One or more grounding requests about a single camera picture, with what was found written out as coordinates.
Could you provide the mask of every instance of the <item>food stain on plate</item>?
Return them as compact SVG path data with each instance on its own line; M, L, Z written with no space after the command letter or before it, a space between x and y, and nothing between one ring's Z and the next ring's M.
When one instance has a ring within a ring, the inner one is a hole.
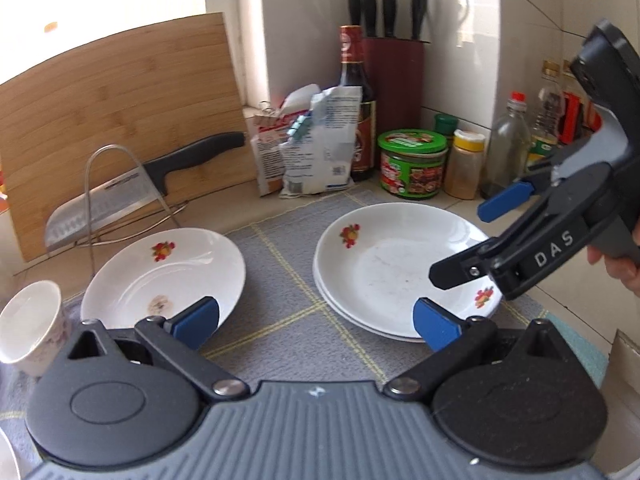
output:
M153 298L146 309L152 316L164 316L164 314L171 311L173 306L173 301L164 295L160 295Z

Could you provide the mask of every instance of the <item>yellow lid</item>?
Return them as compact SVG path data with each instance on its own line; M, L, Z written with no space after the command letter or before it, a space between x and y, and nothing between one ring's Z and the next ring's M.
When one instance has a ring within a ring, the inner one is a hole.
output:
M484 135L456 130L453 145L468 152L482 152L484 150Z

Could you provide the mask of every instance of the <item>gray placemat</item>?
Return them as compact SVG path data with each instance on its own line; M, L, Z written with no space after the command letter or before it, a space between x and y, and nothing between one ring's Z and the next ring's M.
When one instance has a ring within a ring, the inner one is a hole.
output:
M204 345L201 354L252 388L260 380L387 382L430 354L423 344L372 334L338 316L314 285L316 242L340 216L381 203L373 192L355 187L228 234L246 263L246 284L238 305ZM81 296L65 309L78 322ZM607 359L593 345L544 310L529 296L502 302L494 321L522 328L535 317L549 317L599 383ZM39 458L24 425L24 410L35 382L0 365L0 426L24 463Z

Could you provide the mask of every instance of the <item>kitchen knife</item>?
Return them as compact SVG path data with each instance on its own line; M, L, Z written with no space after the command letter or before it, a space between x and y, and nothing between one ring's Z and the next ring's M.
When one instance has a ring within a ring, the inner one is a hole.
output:
M362 17L360 0L349 0L349 16L351 18L351 25L360 24L360 19Z
M196 140L167 155L94 187L91 193L92 229L97 231L167 195L168 173L204 164L220 153L244 146L244 133L227 132ZM51 252L87 236L84 194L59 206L47 220L44 243Z
M370 38L376 37L376 15L378 13L378 6L376 0L362 0L362 7L364 10L364 26L367 31L367 36Z
M382 17L385 23L385 37L392 38L396 28L396 0L382 0Z
M411 0L411 39L420 39L422 20L427 8L427 0Z

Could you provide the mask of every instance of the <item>metal knife stand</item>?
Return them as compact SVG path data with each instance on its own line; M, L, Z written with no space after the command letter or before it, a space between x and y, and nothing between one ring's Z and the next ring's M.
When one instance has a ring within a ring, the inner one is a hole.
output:
M91 193L90 193L90 184L89 184L89 177L91 174L91 165L94 163L95 158L100 155L103 152L106 152L108 150L120 150L121 152L125 152L127 155L129 155L129 157L131 158L131 160L133 160L133 162L136 163L136 166L138 168L140 168L140 170L142 170L142 174L144 175L145 178L147 178L149 180L149 182L151 183L151 187L154 190L154 193L156 194L156 200L158 200L158 202L161 203L162 208L164 208L164 210L166 211L166 216L162 219L160 219L158 222L156 222L155 224L142 229L142 231L139 231L135 234L132 235L128 235L122 238L118 238L115 240L100 240L100 235L97 235L97 241L94 242L93 238L94 238L94 233L92 232L92 220L91 220ZM88 233L88 237L87 237L87 242L86 243L82 243L82 244L78 244L79 247L89 247L89 257L91 258L91 277L95 276L95 257L94 257L94 246L100 246L100 245L108 245L108 244L115 244L118 242L123 242L125 240L130 240L132 238L135 238L136 236L140 236L141 234L144 234L148 231L151 231L151 229L159 226L162 222L168 220L169 218L174 222L175 226L180 228L182 227L180 225L180 222L178 222L177 218L175 217L176 213L179 213L180 211L182 211L185 207L187 207L187 203L183 203L180 204L175 211L172 211L171 208L167 205L167 203L164 200L164 197L159 193L159 191L156 189L156 186L151 182L151 179L149 178L145 167L142 165L142 163L140 163L140 161L138 160L138 158L133 154L133 152L127 148L126 146L123 146L121 144L108 144L107 146L103 146L101 147L99 150L96 150L94 152L94 154L89 157L89 160L87 161L86 167L84 169L84 210L86 212L86 227L87 227L87 233Z

